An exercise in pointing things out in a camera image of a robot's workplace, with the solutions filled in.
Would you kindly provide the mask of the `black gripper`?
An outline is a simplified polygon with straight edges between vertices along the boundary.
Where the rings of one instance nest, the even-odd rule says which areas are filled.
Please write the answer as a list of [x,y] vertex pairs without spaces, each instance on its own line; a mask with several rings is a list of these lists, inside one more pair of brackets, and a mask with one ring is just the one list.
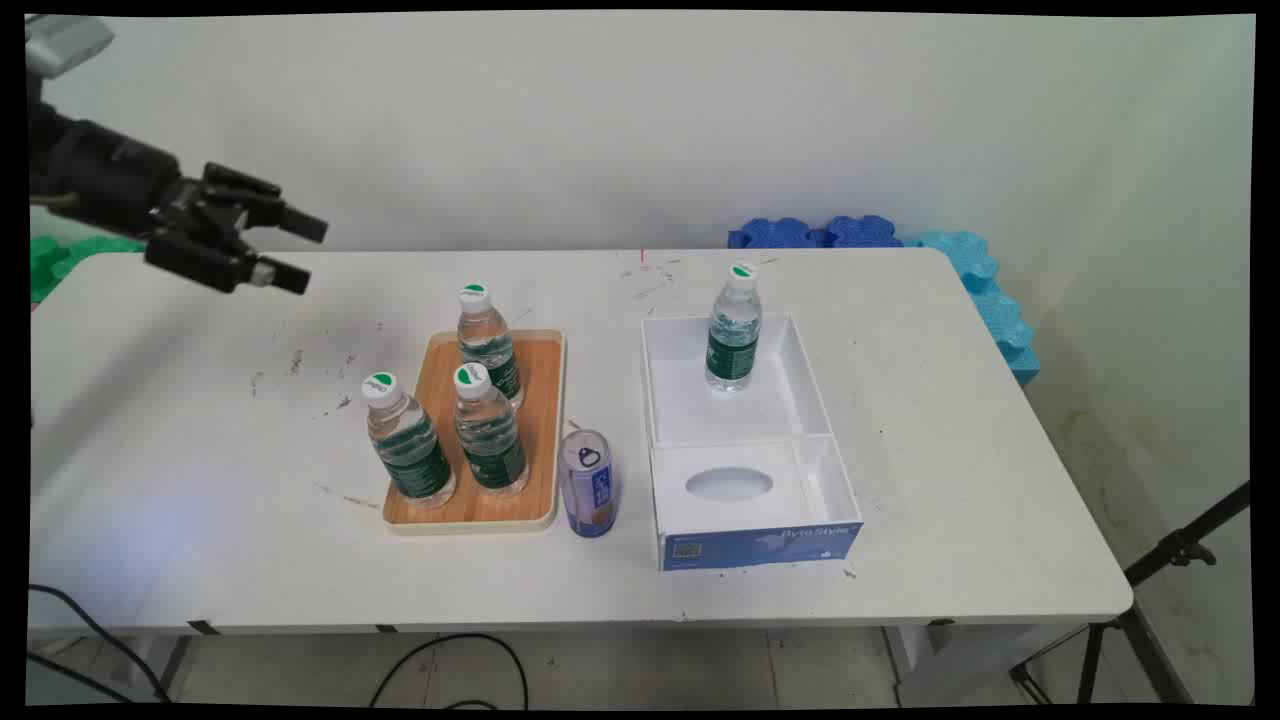
[[[239,286],[302,295],[311,273],[251,249],[238,231],[209,225],[172,201],[196,183],[178,159],[47,102],[28,105],[28,202],[86,225],[143,240],[147,264],[223,293]],[[321,243],[329,224],[283,197],[280,186],[209,161],[204,201],[237,229],[270,227]]]

